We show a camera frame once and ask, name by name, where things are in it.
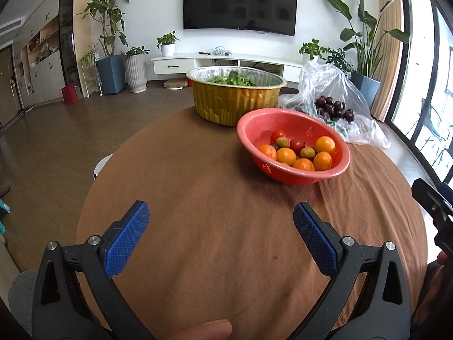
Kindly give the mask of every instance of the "orange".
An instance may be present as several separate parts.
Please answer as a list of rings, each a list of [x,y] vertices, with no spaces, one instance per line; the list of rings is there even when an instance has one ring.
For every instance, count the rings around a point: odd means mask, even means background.
[[[309,159],[298,159],[293,167],[299,170],[315,171],[313,163]]]
[[[326,171],[332,168],[332,156],[327,152],[319,152],[313,160],[316,171]]]
[[[329,155],[332,156],[334,155],[336,150],[335,142],[332,138],[327,137],[325,135],[321,138],[318,138],[314,146],[314,150],[316,151],[316,153],[327,152]]]
[[[262,146],[258,147],[261,153],[264,153],[267,157],[270,157],[273,160],[277,159],[277,151],[273,146],[270,144],[263,144]]]
[[[296,153],[291,148],[280,148],[277,151],[277,161],[293,166],[296,162]]]

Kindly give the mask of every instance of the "round table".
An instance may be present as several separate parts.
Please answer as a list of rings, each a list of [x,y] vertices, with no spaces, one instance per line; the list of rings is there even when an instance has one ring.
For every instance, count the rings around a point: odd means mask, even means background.
[[[227,318],[231,339],[282,340],[328,283],[293,225],[294,206],[308,201],[340,235],[367,245],[395,242],[414,309],[427,262],[420,208],[384,153],[349,148],[344,174],[287,186],[254,165],[234,128],[186,109],[148,125],[114,153],[89,191],[77,241],[103,234],[142,200],[151,211],[148,228],[114,281],[153,335],[165,339]],[[364,274],[359,278],[338,325],[357,300]]]

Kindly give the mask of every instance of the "gold foil bowl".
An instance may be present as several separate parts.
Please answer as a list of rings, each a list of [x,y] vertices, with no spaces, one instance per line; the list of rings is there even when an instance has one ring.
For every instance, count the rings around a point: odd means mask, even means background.
[[[227,77],[231,71],[251,79],[256,87],[210,83],[216,76]],[[247,112],[277,107],[280,89],[286,86],[282,77],[249,67],[200,67],[186,74],[192,80],[193,99],[198,114],[208,121],[236,126]]]

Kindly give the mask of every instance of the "red colander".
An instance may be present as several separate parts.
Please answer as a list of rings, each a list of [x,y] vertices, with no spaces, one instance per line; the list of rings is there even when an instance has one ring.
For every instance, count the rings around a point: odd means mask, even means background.
[[[270,159],[257,147],[270,144],[270,137],[275,130],[283,130],[290,140],[301,139],[307,147],[314,147],[316,140],[323,135],[331,137],[336,145],[336,152],[332,156],[332,168],[327,171],[304,171]],[[338,176],[346,171],[351,160],[346,142],[335,130],[322,121],[298,111],[275,108],[255,110],[239,120],[236,131],[260,170],[284,184],[307,185]]]

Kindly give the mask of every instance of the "beige curtain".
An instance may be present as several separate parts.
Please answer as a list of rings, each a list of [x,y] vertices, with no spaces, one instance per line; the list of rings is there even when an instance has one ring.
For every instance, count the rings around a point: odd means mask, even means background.
[[[379,9],[389,0],[379,0]],[[403,30],[403,0],[396,0],[382,14],[380,24],[380,35],[384,30],[389,31],[394,28]],[[399,66],[401,63],[401,53],[403,44],[387,34],[382,40],[381,53],[384,55],[374,79],[381,82],[381,87],[371,106],[371,114],[378,120],[384,121],[389,109],[390,101],[395,92],[396,80],[398,79]]]

